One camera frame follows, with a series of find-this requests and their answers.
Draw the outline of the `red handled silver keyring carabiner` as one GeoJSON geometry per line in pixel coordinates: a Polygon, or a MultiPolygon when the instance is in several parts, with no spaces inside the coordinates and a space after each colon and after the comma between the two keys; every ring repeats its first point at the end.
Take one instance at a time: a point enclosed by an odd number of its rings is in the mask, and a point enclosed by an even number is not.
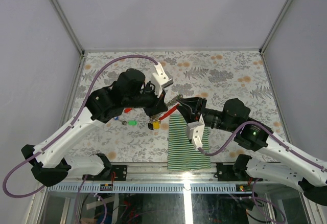
{"type": "Polygon", "coordinates": [[[179,95],[175,96],[171,101],[169,101],[166,104],[166,106],[168,107],[168,111],[165,112],[163,115],[160,115],[158,120],[162,121],[165,118],[167,118],[168,116],[170,116],[177,109],[177,106],[179,105],[177,100],[182,98],[182,97],[183,97],[183,95],[179,94],[179,95]]]}

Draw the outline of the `yellow tagged keys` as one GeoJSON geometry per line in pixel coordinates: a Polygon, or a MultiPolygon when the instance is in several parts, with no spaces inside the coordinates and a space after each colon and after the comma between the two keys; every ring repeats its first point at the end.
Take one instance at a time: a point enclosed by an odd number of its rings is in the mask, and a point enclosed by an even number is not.
{"type": "Polygon", "coordinates": [[[156,120],[152,122],[153,130],[160,129],[160,121],[156,120]]]}

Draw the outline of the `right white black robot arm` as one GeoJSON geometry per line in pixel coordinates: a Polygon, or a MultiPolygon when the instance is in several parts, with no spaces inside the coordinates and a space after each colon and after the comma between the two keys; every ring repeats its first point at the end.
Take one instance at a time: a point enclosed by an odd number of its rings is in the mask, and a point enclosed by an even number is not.
{"type": "Polygon", "coordinates": [[[326,205],[326,162],[288,143],[271,128],[252,119],[250,108],[241,100],[227,100],[222,111],[206,108],[204,98],[181,98],[178,103],[177,109],[186,121],[186,136],[203,155],[218,155],[234,141],[246,150],[265,154],[276,161],[264,163],[241,154],[232,167],[236,179],[262,178],[283,184],[316,204],[326,205]],[[206,127],[231,133],[216,152],[203,149],[202,137],[206,127]]]}

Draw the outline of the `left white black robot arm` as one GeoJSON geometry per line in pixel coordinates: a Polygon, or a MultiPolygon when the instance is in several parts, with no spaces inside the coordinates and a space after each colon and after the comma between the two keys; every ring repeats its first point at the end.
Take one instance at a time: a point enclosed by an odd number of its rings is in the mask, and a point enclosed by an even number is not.
{"type": "Polygon", "coordinates": [[[164,88],[172,83],[160,67],[149,82],[141,71],[127,69],[112,85],[93,91],[81,111],[48,139],[22,148],[24,157],[31,158],[34,178],[46,187],[75,177],[111,180],[114,170],[105,154],[71,157],[67,153],[96,127],[120,116],[126,108],[142,108],[148,117],[167,111],[164,88]]]}

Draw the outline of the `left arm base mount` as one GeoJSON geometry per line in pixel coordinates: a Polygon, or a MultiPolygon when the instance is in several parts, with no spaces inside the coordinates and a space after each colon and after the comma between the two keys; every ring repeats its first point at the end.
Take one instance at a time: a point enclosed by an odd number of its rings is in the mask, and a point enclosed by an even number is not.
{"type": "Polygon", "coordinates": [[[126,181],[127,165],[113,165],[103,153],[97,153],[96,157],[101,160],[104,169],[96,175],[88,174],[87,181],[126,181]]]}

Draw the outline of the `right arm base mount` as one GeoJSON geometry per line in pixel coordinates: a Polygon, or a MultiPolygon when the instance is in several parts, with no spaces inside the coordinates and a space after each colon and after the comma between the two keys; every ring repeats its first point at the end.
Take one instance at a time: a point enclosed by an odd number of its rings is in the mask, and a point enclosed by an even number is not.
{"type": "Polygon", "coordinates": [[[247,163],[251,156],[240,154],[233,164],[216,163],[214,177],[221,182],[248,181],[250,176],[246,173],[247,163]]]}

